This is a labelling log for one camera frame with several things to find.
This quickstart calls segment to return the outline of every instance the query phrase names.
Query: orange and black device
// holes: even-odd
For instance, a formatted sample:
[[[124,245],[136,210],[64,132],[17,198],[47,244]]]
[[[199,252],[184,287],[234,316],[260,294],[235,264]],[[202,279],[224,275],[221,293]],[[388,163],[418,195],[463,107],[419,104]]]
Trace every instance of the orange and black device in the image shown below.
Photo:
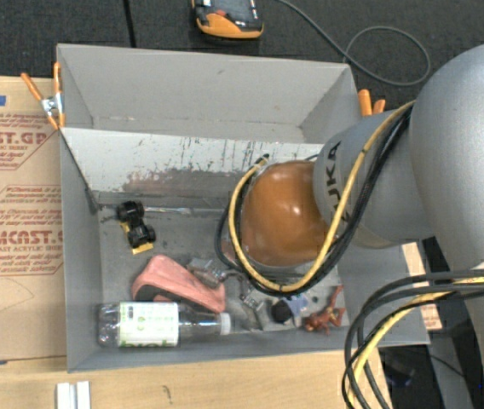
[[[197,27],[214,38],[257,39],[263,23],[256,0],[191,0]]]

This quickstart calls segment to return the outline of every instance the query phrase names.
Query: plastic bottle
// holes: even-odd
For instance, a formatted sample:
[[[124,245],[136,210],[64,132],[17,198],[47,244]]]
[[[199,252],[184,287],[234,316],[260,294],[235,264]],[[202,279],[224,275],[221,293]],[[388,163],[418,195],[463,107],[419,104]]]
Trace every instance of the plastic bottle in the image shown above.
[[[199,312],[175,302],[116,302],[100,306],[103,347],[176,347],[180,341],[227,335],[231,316]]]

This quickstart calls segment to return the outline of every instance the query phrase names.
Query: black pole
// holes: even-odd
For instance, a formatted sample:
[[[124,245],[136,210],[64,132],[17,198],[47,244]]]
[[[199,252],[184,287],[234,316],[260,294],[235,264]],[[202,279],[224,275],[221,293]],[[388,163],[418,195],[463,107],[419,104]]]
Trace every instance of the black pole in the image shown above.
[[[134,34],[134,24],[132,23],[132,13],[130,12],[129,0],[123,0],[124,15],[126,17],[126,25],[129,28],[130,47],[136,48],[136,36]]]

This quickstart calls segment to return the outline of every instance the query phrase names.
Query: white label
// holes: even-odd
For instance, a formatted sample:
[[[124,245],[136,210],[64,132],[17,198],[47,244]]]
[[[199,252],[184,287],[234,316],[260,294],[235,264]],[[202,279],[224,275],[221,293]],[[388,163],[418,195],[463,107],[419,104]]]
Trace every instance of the white label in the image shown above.
[[[175,302],[121,302],[119,347],[175,347],[179,338]]]

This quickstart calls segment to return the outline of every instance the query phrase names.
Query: gray bin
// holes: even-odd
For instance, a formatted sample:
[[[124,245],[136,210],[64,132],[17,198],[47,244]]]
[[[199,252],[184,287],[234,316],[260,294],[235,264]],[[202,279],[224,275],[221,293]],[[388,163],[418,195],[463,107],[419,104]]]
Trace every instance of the gray bin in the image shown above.
[[[306,158],[356,124],[349,66],[67,44],[57,55],[66,111],[60,162],[68,371],[341,349],[347,327],[329,336],[291,328],[175,349],[104,349],[96,341],[96,310],[130,300],[132,282],[155,254],[182,264],[212,258],[220,210],[262,154],[280,162]],[[154,214],[154,248],[132,255],[114,217],[114,206],[128,199],[196,215]],[[342,281],[353,317],[377,288],[405,276],[400,247],[351,246],[324,283]],[[369,325],[394,306],[372,315]],[[382,344],[428,342],[421,315],[411,313]]]

